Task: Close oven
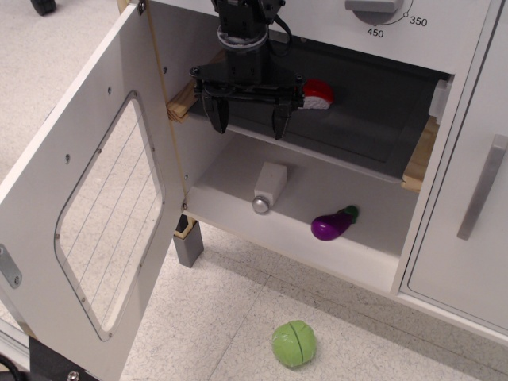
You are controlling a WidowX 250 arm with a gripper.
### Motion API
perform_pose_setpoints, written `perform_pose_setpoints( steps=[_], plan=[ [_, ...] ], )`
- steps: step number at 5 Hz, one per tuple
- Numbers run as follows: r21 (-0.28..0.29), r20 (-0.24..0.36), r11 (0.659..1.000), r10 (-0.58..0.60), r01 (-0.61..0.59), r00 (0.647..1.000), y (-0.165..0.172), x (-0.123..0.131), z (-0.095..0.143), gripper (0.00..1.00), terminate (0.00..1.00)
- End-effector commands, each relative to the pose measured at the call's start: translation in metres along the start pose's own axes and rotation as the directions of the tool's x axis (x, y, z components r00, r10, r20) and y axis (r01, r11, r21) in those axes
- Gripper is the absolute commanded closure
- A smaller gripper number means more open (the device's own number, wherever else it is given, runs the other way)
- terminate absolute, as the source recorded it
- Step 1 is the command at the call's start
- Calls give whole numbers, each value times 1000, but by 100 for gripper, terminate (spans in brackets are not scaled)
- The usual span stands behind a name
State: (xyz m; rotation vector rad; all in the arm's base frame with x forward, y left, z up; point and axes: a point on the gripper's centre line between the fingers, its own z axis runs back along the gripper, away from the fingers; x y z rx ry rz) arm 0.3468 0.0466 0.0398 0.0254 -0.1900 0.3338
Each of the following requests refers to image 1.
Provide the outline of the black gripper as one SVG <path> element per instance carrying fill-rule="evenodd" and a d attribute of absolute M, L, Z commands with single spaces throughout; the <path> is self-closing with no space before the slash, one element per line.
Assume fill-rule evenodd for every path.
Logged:
<path fill-rule="evenodd" d="M 215 63 L 195 66 L 190 75 L 195 80 L 196 96 L 214 130 L 225 133 L 229 123 L 229 102 L 255 102 L 274 105 L 272 128 L 275 139 L 282 139 L 294 110 L 304 105 L 305 79 L 283 66 L 290 45 L 267 41 L 253 50 L 223 51 Z"/>

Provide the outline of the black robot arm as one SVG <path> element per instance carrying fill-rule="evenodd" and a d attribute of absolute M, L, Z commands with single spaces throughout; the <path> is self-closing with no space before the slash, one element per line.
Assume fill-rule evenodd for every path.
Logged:
<path fill-rule="evenodd" d="M 282 139 L 293 111 L 304 106 L 302 75 L 279 66 L 273 56 L 291 51 L 293 36 L 278 16 L 284 1 L 214 1 L 220 25 L 217 38 L 225 58 L 190 69 L 194 96 L 214 129 L 224 133 L 229 103 L 252 102 L 273 107 L 275 139 Z"/>

